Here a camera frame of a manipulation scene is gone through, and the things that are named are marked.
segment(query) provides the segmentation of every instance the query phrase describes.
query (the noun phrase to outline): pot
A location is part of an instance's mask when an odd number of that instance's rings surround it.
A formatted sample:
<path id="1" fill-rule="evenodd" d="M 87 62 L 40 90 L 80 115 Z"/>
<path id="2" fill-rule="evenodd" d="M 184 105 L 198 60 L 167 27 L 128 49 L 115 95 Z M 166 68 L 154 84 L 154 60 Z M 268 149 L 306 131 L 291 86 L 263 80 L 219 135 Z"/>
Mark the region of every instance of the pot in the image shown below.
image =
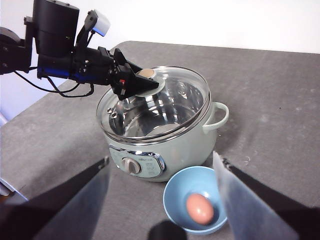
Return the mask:
<path id="1" fill-rule="evenodd" d="M 159 87 L 124 100 L 109 89 L 97 106 L 97 119 L 119 169 L 142 180 L 163 182 L 206 161 L 229 109 L 211 102 L 206 80 L 193 70 L 160 66 L 139 74 L 159 82 Z M 225 116 L 215 122 L 217 109 Z"/>

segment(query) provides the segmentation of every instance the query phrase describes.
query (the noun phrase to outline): glass lid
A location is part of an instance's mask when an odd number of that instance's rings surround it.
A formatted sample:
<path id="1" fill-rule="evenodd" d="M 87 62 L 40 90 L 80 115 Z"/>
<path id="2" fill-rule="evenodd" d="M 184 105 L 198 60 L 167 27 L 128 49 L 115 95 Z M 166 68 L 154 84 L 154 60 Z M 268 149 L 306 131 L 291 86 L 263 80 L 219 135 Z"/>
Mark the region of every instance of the glass lid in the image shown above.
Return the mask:
<path id="1" fill-rule="evenodd" d="M 209 101 L 207 82 L 193 70 L 160 66 L 139 74 L 159 87 L 124 100 L 109 89 L 98 104 L 98 121 L 111 137 L 147 140 L 172 134 L 187 128 Z"/>

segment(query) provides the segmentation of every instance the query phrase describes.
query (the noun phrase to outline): blue bowl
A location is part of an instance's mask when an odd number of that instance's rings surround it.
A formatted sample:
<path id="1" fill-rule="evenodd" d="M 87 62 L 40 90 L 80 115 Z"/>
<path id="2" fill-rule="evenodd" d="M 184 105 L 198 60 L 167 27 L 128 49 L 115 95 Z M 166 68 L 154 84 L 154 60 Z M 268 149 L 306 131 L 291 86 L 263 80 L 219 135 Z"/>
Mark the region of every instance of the blue bowl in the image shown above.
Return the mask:
<path id="1" fill-rule="evenodd" d="M 208 225 L 196 223 L 187 212 L 187 198 L 195 193 L 205 196 L 213 206 L 213 220 Z M 163 207 L 173 223 L 194 235 L 212 234 L 227 221 L 215 171 L 205 166 L 187 167 L 173 175 L 164 188 Z"/>

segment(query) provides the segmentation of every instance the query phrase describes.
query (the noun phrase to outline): white wall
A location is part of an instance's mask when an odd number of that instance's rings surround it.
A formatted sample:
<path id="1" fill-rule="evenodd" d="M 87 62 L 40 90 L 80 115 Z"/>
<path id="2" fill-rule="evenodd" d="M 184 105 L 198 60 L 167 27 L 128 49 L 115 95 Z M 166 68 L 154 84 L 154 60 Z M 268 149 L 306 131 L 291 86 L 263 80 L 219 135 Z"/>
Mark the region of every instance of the white wall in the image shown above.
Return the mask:
<path id="1" fill-rule="evenodd" d="M 88 10 L 111 22 L 106 37 L 90 47 L 110 49 L 123 41 L 320 53 L 319 0 L 69 0 L 80 9 L 78 30 Z M 33 0 L 1 0 L 1 26 L 24 38 L 24 16 Z M 37 57 L 33 54 L 33 66 Z M 29 79 L 50 88 L 46 80 Z M 1 112 L 9 120 L 45 95 L 14 74 L 1 76 Z"/>

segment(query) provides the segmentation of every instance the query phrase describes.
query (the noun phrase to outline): pot handle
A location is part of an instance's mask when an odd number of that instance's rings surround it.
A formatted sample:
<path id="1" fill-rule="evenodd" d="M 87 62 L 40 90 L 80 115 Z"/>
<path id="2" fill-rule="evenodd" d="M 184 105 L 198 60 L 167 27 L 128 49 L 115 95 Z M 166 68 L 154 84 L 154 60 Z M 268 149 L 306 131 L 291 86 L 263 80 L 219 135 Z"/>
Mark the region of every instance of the pot handle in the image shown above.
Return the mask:
<path id="1" fill-rule="evenodd" d="M 217 109 L 222 109 L 222 110 L 225 111 L 224 118 L 221 121 L 218 121 L 216 123 L 208 124 L 210 121 L 212 121 Z M 211 103 L 211 114 L 210 114 L 208 120 L 202 126 L 204 134 L 208 134 L 210 131 L 222 127 L 223 125 L 225 125 L 225 123 L 228 121 L 228 119 L 229 119 L 229 108 L 225 104 L 223 104 L 221 102 L 213 101 Z"/>

